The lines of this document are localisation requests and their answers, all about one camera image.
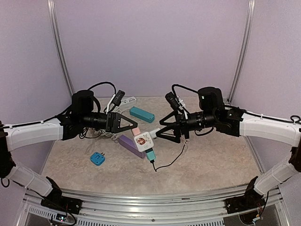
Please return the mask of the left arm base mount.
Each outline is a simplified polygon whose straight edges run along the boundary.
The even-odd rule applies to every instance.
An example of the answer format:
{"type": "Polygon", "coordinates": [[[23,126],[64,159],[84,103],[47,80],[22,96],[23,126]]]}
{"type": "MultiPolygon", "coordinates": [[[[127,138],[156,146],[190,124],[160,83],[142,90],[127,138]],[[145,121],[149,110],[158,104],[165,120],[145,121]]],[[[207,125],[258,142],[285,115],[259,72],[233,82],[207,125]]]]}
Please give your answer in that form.
{"type": "Polygon", "coordinates": [[[57,183],[49,177],[46,177],[46,179],[50,182],[52,190],[42,199],[41,205],[54,210],[65,211],[66,213],[79,214],[83,201],[63,196],[62,190],[57,183]]]}

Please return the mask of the white cube socket with sticker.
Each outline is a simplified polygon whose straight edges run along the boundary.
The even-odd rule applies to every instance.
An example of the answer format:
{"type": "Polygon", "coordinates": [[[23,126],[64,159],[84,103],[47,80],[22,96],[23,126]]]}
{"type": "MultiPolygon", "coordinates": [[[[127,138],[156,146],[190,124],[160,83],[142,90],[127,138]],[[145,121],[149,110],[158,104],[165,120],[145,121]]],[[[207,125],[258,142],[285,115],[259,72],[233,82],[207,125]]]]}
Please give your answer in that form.
{"type": "Polygon", "coordinates": [[[139,152],[145,152],[154,147],[154,142],[150,132],[143,132],[133,137],[133,141],[139,152]]]}

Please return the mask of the blue plug adapter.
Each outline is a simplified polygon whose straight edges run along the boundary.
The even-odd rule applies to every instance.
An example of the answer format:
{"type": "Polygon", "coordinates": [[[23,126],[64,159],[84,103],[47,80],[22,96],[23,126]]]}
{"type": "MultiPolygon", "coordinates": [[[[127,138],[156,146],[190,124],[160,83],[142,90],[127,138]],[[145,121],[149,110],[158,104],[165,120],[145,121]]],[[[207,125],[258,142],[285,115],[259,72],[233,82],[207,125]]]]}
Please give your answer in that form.
{"type": "Polygon", "coordinates": [[[95,152],[91,155],[90,161],[96,165],[100,166],[105,162],[105,156],[104,153],[95,152]]]}

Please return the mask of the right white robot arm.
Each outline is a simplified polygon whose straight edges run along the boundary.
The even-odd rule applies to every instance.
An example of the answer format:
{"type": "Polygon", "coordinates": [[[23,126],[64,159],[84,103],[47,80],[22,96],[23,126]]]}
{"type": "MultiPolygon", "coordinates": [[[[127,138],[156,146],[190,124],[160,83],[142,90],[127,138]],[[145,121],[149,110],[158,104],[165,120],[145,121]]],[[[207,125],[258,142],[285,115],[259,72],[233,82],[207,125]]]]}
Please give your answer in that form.
{"type": "Polygon", "coordinates": [[[241,197],[245,209],[252,208],[277,185],[301,171],[301,119],[297,115],[281,119],[255,114],[239,107],[225,105],[219,88],[205,87],[197,92],[200,111],[189,113],[172,90],[165,98],[173,111],[160,120],[163,126],[156,136],[175,143],[190,137],[190,131],[209,128],[230,136],[260,137],[291,146],[291,155],[252,182],[251,191],[241,197]]]}

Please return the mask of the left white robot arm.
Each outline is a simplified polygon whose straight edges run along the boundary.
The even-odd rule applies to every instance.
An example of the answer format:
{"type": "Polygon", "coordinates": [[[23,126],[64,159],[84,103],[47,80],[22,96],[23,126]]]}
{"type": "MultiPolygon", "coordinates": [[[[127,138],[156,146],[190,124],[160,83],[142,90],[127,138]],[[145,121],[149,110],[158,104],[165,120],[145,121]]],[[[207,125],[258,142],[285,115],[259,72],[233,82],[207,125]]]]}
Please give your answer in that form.
{"type": "Polygon", "coordinates": [[[119,113],[102,113],[93,91],[80,90],[72,95],[71,105],[51,119],[0,126],[0,178],[35,191],[46,197],[55,209],[62,209],[66,199],[55,181],[13,161],[11,152],[47,141],[73,139],[83,133],[84,129],[103,129],[117,134],[137,126],[137,122],[119,113]]]}

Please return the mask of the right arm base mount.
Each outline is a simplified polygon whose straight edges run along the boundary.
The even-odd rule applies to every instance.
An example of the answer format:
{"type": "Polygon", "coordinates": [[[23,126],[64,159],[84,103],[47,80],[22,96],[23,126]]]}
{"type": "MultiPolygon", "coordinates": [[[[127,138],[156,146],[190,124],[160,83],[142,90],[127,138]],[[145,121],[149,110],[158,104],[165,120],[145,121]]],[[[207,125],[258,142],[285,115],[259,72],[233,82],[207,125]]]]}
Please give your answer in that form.
{"type": "Polygon", "coordinates": [[[234,196],[224,201],[228,214],[254,209],[265,204],[263,195],[258,194],[254,190],[254,184],[257,178],[258,176],[249,182],[243,195],[234,196]]]}

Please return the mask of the pink plug adapter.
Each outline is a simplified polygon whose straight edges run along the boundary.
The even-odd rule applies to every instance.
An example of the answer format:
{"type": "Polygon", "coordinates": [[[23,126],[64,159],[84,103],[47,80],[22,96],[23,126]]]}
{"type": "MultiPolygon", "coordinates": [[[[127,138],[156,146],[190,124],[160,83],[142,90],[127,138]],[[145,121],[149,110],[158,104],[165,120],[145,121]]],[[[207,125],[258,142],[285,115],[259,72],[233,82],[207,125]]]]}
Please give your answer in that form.
{"type": "Polygon", "coordinates": [[[138,127],[131,129],[133,136],[141,134],[141,131],[138,127]]]}

